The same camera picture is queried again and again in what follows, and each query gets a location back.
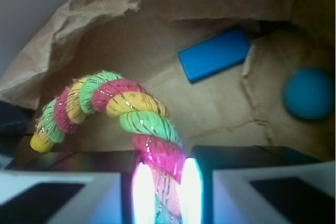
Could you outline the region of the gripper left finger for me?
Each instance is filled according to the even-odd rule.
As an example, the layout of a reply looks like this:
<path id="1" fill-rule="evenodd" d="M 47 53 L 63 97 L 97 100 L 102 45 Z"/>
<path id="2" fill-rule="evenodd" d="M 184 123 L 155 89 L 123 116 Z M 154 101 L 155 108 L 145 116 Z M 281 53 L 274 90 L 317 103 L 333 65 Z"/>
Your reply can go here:
<path id="1" fill-rule="evenodd" d="M 48 153 L 1 171 L 1 223 L 154 223 L 138 151 Z"/>

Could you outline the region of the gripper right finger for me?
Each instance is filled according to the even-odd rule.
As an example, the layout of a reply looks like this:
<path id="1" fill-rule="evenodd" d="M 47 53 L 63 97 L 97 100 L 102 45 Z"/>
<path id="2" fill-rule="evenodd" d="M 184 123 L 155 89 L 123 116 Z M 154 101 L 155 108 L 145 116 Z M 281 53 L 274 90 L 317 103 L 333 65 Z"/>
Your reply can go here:
<path id="1" fill-rule="evenodd" d="M 196 145 L 182 187 L 183 223 L 335 223 L 335 162 L 284 146 Z"/>

